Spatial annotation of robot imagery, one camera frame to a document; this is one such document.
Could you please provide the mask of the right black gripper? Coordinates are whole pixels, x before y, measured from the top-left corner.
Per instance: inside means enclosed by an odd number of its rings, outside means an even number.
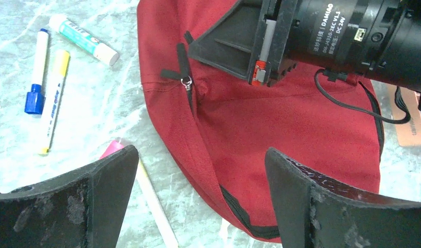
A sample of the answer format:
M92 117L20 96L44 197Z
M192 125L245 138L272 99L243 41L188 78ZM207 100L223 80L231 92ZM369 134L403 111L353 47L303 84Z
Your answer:
M189 46L189 57L252 85L296 63L399 84L384 59L400 1L237 1Z

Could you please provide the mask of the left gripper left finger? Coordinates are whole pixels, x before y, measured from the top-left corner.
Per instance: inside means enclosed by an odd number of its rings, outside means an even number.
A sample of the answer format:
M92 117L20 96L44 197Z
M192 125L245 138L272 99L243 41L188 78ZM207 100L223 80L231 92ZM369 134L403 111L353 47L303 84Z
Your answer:
M0 193L0 247L115 247L138 168L126 146L36 184Z

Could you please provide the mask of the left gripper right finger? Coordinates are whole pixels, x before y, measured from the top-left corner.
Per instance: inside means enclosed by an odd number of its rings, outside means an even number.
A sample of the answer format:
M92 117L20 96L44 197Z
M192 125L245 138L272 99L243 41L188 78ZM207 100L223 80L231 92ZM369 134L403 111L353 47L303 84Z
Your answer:
M421 202L355 188L275 148L264 163L283 247L421 247Z

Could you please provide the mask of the red backpack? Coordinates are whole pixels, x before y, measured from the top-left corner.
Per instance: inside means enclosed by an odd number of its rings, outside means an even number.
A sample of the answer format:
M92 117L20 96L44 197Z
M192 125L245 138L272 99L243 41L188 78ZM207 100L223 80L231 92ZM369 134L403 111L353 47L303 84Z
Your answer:
M215 24L235 1L140 1L137 32L149 117L202 199L251 237L280 242L264 158L274 147L353 187L378 193L383 124L334 105L317 67L298 64L273 87L255 87L190 60L181 83L177 45Z

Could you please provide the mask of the green white glue stick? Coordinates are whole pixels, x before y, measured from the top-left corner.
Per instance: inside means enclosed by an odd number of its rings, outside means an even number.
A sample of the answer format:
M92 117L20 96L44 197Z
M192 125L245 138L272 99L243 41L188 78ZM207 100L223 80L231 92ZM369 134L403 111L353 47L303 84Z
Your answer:
M49 27L108 66L114 65L119 59L118 52L70 21L64 14L51 16Z

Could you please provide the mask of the pink black highlighter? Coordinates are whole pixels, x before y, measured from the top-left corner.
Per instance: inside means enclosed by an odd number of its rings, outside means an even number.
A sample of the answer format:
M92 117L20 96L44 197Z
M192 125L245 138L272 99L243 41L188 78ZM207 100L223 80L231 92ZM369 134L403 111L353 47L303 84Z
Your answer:
M121 138L116 138L110 142L106 150L103 152L103 154L99 157L99 159L103 159L112 153L115 153L119 150L121 150L124 147L124 144L122 142Z

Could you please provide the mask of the white pencil stick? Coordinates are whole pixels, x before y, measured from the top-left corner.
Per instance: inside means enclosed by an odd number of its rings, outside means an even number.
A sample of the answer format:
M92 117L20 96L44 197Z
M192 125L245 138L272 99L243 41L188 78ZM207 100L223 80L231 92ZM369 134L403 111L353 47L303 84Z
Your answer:
M145 166L141 159L138 161L136 180L147 202L150 212L154 218L157 228L161 234L166 247L179 247L179 243L164 209L159 201L157 193L151 183Z

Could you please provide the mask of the blue cap marker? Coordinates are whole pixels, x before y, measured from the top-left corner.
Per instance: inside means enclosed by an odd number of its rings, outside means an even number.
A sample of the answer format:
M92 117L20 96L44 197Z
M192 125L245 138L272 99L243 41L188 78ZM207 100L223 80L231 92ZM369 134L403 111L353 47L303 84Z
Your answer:
M26 94L24 112L30 115L41 115L44 105L42 84L45 71L46 57L49 46L49 31L41 28L37 32L35 58L30 91Z

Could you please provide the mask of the yellow cap marker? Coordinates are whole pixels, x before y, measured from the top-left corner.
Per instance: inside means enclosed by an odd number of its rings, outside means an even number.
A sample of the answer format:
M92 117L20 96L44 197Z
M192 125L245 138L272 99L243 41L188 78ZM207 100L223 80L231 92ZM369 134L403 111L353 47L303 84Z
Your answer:
M43 133L40 136L39 154L46 155L51 148L52 138L56 125L61 93L67 74L70 53L58 50L53 60L52 71L48 75L48 90L46 92L41 124Z

